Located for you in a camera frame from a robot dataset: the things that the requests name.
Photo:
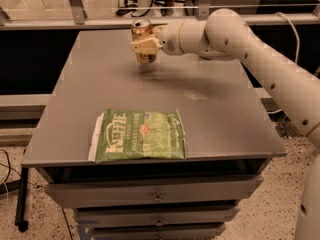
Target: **dresser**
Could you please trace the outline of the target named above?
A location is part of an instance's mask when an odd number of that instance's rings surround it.
[[[285,149],[237,60],[167,56],[142,66],[129,30],[81,31],[23,159],[95,239],[212,239]],[[108,108],[179,111],[186,159],[88,161]]]

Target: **green chip bag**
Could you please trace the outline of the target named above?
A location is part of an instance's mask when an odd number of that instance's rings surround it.
[[[123,112],[103,114],[95,161],[163,158],[184,159],[184,131],[178,112]]]

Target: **gray tabletop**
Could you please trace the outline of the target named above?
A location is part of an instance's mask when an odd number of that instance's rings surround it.
[[[154,64],[141,66],[129,39],[128,30],[80,32],[28,146],[24,167],[94,164],[88,161],[92,133],[96,118],[108,108],[178,109],[187,161],[285,154],[238,60],[160,53]],[[160,160],[115,163],[142,162]]]

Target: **black metal leg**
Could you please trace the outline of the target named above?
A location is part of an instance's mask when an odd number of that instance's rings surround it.
[[[29,168],[22,168],[21,170],[21,180],[20,180],[17,211],[16,211],[16,221],[15,221],[15,225],[18,226],[18,229],[20,232],[24,232],[28,229],[28,221],[24,220],[24,210],[26,206],[26,196],[27,196],[28,172],[29,172]]]

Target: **speckled floor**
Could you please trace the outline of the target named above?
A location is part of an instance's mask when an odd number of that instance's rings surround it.
[[[304,181],[318,151],[294,130],[289,135],[288,139],[282,140],[287,148],[287,157],[276,158],[268,165],[263,172],[264,182],[249,199],[240,202],[240,212],[226,223],[227,229],[217,240],[293,239]],[[20,172],[25,147],[0,148],[7,150],[12,167]],[[0,155],[0,162],[6,164],[4,154]],[[4,179],[6,173],[7,169],[0,166],[0,180]],[[12,172],[9,180],[18,178]],[[34,169],[29,172],[29,182],[46,184]],[[8,199],[6,194],[0,196],[0,239],[70,239],[61,208],[41,187],[28,186],[25,219],[29,221],[29,228],[25,233],[20,233],[14,226],[16,203],[17,191],[11,192]],[[90,239],[90,232],[77,228],[72,211],[65,209],[65,212],[73,239]]]

